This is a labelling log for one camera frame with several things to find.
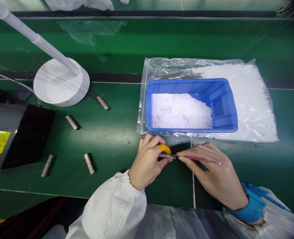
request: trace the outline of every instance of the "blue wristband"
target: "blue wristband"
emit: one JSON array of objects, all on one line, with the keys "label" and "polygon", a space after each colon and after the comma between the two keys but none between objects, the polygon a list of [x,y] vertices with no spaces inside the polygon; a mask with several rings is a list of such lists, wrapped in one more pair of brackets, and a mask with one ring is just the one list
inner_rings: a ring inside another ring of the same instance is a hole
[{"label": "blue wristband", "polygon": [[255,187],[252,184],[242,183],[245,194],[249,198],[249,204],[245,208],[238,211],[233,211],[229,208],[230,212],[239,220],[254,223],[261,219],[263,214],[263,209],[266,207],[266,203],[262,200],[262,196],[266,195],[268,192]]}]

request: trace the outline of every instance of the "green work surface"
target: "green work surface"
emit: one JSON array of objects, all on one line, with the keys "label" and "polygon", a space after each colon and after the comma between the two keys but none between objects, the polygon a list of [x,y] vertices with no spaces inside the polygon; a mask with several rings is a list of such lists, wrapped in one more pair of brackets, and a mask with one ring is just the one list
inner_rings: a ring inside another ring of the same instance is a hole
[{"label": "green work surface", "polygon": [[[129,169],[136,157],[136,133],[140,85],[92,83],[88,95],[102,94],[111,108],[86,96],[80,103],[58,108],[42,160],[2,170],[0,189],[89,198],[107,179]],[[65,119],[70,114],[81,129],[73,130]],[[167,137],[173,150],[190,147],[189,138]],[[91,153],[97,172],[89,174],[84,154]],[[50,176],[41,178],[47,157],[56,154]],[[192,207],[192,173],[180,161],[170,163],[148,188],[149,204]]]},{"label": "green work surface", "polygon": [[[210,141],[233,163],[239,179],[271,191],[294,211],[294,90],[269,90],[279,140],[274,143],[193,139],[193,146]],[[203,187],[196,183],[196,202],[210,209]]]},{"label": "green work surface", "polygon": [[0,191],[0,219],[7,219],[51,198],[50,195]]},{"label": "green work surface", "polygon": [[[88,72],[141,74],[145,57],[245,62],[255,58],[264,79],[294,80],[294,20],[22,21]],[[0,70],[37,71],[49,59],[50,56],[0,20]]]},{"label": "green work surface", "polygon": [[[92,97],[101,95],[106,111]],[[212,142],[232,160],[240,180],[264,186],[294,210],[294,91],[270,90],[280,141],[253,143],[192,139],[193,145]],[[38,163],[2,170],[0,189],[49,195],[89,198],[107,179],[130,168],[139,140],[136,133],[140,85],[92,83],[89,96],[59,110],[51,128],[42,160]],[[64,116],[71,114],[81,126],[73,130]],[[164,137],[174,153],[190,147],[190,138]],[[97,172],[89,174],[83,155],[91,153]],[[48,155],[57,158],[50,175],[41,178]],[[218,208],[196,180],[198,208]],[[149,204],[193,207],[192,173],[179,160],[168,164],[153,184],[146,188]]]}]

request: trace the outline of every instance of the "white plastic pellets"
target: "white plastic pellets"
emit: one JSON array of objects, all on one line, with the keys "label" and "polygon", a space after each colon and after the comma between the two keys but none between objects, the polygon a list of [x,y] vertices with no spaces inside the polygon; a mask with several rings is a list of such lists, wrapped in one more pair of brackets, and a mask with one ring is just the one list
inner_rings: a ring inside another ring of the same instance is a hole
[{"label": "white plastic pellets", "polygon": [[235,133],[192,133],[193,136],[253,142],[278,141],[269,93],[257,66],[225,64],[189,70],[203,78],[226,78],[229,81],[239,126]]},{"label": "white plastic pellets", "polygon": [[212,110],[189,94],[152,94],[153,128],[212,129]]}]

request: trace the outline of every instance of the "metal connector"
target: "metal connector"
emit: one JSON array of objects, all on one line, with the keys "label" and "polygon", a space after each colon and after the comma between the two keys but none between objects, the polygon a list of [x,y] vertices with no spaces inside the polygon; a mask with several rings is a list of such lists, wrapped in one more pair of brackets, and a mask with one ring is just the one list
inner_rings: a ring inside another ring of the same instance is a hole
[{"label": "metal connector", "polygon": [[66,115],[65,118],[67,119],[67,121],[71,124],[71,126],[73,127],[73,129],[77,130],[80,127],[76,124],[76,122],[73,120],[71,115]]},{"label": "metal connector", "polygon": [[161,153],[159,154],[160,158],[171,158],[171,159],[177,159],[176,156],[170,155],[170,154],[165,154],[165,153]]},{"label": "metal connector", "polygon": [[96,97],[99,101],[99,103],[104,107],[105,110],[109,110],[109,106],[106,104],[106,102],[103,100],[103,98],[101,98],[100,96]]},{"label": "metal connector", "polygon": [[91,159],[90,154],[89,153],[84,154],[84,158],[85,158],[85,161],[87,163],[90,174],[95,173],[96,172],[96,167],[93,164],[93,160]]},{"label": "metal connector", "polygon": [[54,163],[54,160],[56,158],[56,155],[50,155],[46,161],[46,164],[44,166],[43,172],[41,174],[41,177],[44,178],[50,174],[52,165]]}]

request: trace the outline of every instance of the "clear plastic sheet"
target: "clear plastic sheet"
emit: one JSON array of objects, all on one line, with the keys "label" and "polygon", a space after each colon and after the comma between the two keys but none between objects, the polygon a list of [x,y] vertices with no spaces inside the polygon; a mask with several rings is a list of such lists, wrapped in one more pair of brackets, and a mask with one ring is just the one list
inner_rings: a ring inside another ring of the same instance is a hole
[{"label": "clear plastic sheet", "polygon": [[[114,10],[111,0],[45,0],[52,11],[72,11],[82,5],[99,10]],[[123,4],[129,4],[130,0],[120,0]]]},{"label": "clear plastic sheet", "polygon": [[253,142],[278,141],[272,101],[255,60],[209,60],[192,58],[145,59],[140,91],[137,133],[149,132],[145,117],[145,98],[152,80],[226,78],[231,86],[239,129],[235,133],[160,132],[161,136],[208,137]]}]

